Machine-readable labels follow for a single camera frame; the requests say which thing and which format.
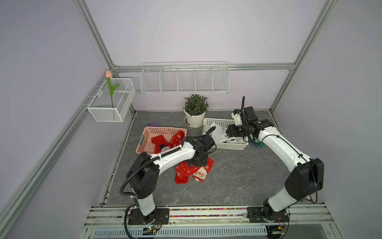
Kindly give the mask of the green potted plant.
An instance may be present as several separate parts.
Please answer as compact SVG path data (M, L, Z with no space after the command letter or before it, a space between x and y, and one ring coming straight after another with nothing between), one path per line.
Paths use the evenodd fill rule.
M185 98L184 110L190 116L199 116L208 111L208 98L199 94L191 94Z

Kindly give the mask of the white sock two black stripes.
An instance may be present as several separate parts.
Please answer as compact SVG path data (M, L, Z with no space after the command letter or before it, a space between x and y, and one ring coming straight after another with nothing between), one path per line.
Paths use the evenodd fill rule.
M215 129L211 133L211 137L213 138L214 142L215 143L223 143L223 142L227 141L227 136L225 134L224 128L221 125L216 124L215 122L213 122L211 124L211 128L213 128L213 126L215 127Z

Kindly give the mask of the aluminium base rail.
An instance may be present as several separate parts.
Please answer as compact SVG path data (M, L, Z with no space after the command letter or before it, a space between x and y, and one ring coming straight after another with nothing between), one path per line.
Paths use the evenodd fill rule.
M333 224L334 220L324 204L295 204L281 211L275 219L266 221L260 205L242 206L168 206L158 207L149 223L163 226L207 226L207 225L305 225ZM143 226L137 209L125 215L124 207L92 208L86 219L85 228L122 227L124 221L131 226Z

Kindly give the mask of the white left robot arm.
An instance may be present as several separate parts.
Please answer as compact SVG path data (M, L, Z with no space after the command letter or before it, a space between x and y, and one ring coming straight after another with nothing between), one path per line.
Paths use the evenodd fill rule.
M193 168L206 168L209 150L215 146L210 136L215 129L213 126L203 135L186 136L180 145L165 152L151 155L143 152L138 155L119 189L120 195L133 197L136 209L132 210L131 217L137 222L131 222L132 225L152 224L156 217L169 215L168 209L157 210L154 203L153 192L159 176L181 162Z

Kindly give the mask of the pink artificial tulip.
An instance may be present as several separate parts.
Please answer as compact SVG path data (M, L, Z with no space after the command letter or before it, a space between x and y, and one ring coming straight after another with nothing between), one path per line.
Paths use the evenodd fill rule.
M105 72L105 77L106 77L106 82L107 82L107 85L108 85L108 89L109 89L109 95L110 95L110 99L111 99L111 105L112 107L114 108L114 103L113 103L113 94L115 92L115 90L119 87L119 83L113 85L111 83L111 78L113 77L113 74L110 70L106 70Z

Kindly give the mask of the white mesh wall box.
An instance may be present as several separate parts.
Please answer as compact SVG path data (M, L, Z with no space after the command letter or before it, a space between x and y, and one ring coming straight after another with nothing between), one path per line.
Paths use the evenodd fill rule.
M123 122L135 93L136 90L130 78L103 80L87 105L87 110L98 122Z

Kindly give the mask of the pink perforated plastic basket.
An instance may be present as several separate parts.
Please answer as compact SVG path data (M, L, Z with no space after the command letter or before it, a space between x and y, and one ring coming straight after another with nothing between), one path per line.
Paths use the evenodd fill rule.
M179 146L185 136L185 128L147 126L140 138L136 153L154 154Z

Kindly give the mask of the white perforated plastic basket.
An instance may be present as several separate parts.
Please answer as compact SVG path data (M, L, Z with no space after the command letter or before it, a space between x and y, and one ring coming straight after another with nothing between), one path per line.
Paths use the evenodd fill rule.
M233 119L215 119L205 118L203 123L203 133L206 133L211 128L211 124L215 122L221 125L226 131L230 124L235 124ZM218 149L230 149L230 150L243 150L249 143L247 137L228 137L227 141L223 143L215 143Z

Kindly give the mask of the red snowman sock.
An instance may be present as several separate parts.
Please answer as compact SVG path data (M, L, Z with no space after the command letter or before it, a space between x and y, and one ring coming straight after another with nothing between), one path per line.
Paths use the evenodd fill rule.
M151 142L154 144L154 153L158 154L170 149L168 142L163 135L159 135L151 138Z

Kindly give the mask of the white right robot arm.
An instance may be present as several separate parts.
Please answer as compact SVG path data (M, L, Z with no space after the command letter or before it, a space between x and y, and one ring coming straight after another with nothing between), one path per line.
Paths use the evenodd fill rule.
M245 106L242 99L241 108L232 113L235 123L227 128L229 137L246 138L255 146L264 143L286 165L290 172L283 188L266 199L258 213L267 222L273 222L287 213L287 208L317 194L323 189L324 163L313 159L293 146L268 119L258 119L252 107Z

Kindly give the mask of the green white garden glove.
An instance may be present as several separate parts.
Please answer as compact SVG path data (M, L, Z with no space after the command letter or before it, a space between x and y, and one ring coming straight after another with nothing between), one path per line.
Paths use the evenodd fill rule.
M252 144L252 146L256 148L261 148L265 146L265 144L262 141L259 141L258 139L249 139L249 141Z

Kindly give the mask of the white plant pot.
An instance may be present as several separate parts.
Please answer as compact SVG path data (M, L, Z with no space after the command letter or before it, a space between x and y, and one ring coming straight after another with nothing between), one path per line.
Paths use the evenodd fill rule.
M205 119L205 112L197 115L197 116L192 116L189 113L184 110L185 113L185 123L191 127L191 128L199 128L203 126L204 119Z

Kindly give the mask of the red santa sock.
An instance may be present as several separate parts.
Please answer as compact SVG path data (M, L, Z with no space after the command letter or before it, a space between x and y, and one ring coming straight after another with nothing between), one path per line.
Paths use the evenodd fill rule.
M206 166L200 167L197 172L193 174L193 179L196 181L204 182L208 173L211 171L214 160L208 158L208 163Z

